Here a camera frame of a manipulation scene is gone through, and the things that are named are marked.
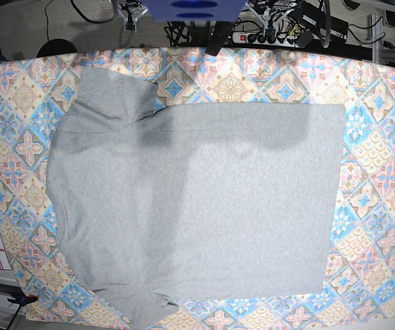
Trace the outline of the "blue mount plate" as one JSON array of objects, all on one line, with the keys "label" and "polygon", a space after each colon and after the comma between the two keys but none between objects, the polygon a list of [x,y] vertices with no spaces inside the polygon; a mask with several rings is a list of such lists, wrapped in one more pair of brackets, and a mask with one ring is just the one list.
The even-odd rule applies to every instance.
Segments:
[{"label": "blue mount plate", "polygon": [[246,0],[142,0],[155,21],[236,21]]}]

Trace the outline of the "black round base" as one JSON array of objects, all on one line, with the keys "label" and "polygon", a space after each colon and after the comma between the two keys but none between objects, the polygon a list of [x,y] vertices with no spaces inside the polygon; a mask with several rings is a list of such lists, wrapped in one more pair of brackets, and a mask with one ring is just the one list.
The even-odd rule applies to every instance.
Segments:
[{"label": "black round base", "polygon": [[78,50],[76,46],[62,38],[55,38],[46,42],[39,50],[37,58],[48,57],[48,56],[58,56],[62,54],[73,54],[77,53]]}]

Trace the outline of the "patterned tile tablecloth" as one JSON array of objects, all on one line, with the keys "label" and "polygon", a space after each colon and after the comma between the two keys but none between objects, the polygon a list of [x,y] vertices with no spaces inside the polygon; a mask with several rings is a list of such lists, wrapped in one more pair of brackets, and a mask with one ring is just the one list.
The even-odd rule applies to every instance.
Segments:
[{"label": "patterned tile tablecloth", "polygon": [[47,155],[76,98],[81,69],[159,85],[156,108],[199,102],[340,104],[346,109],[337,206],[318,294],[183,302],[156,329],[312,329],[395,316],[395,69],[334,56],[262,49],[133,48],[0,64],[0,221],[29,320],[125,329],[86,290],[55,242]]}]

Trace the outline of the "white power strip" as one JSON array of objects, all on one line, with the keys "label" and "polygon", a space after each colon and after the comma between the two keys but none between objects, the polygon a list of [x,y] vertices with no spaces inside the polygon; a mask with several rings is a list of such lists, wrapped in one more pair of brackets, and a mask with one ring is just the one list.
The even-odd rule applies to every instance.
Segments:
[{"label": "white power strip", "polygon": [[265,45],[276,47],[293,47],[298,48],[294,36],[280,34],[278,36],[269,34],[267,36],[259,32],[234,32],[231,35],[231,41],[240,45]]}]

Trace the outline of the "grey T-shirt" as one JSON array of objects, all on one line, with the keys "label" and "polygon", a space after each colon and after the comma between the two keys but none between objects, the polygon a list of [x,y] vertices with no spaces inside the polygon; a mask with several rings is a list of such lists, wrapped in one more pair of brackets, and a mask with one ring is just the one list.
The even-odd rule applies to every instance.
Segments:
[{"label": "grey T-shirt", "polygon": [[345,107],[156,110],[157,91],[85,67],[56,128],[46,193],[77,279],[133,329],[183,300],[321,292]]}]

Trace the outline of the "black bracket under mount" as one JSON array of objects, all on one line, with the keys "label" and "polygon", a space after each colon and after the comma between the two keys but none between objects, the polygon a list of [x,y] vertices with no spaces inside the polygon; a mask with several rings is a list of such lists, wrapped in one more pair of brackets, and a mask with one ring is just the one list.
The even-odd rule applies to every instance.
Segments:
[{"label": "black bracket under mount", "polygon": [[233,29],[233,22],[217,21],[213,28],[211,37],[207,43],[205,53],[217,56]]}]

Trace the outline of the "black clamp bottom left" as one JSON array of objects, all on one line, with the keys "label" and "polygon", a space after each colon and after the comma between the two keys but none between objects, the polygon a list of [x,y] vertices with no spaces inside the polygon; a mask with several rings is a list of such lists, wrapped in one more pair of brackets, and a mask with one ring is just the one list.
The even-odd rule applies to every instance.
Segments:
[{"label": "black clamp bottom left", "polygon": [[12,294],[10,297],[8,297],[8,302],[17,304],[20,307],[35,303],[37,300],[38,298],[36,296],[25,296],[23,294]]}]

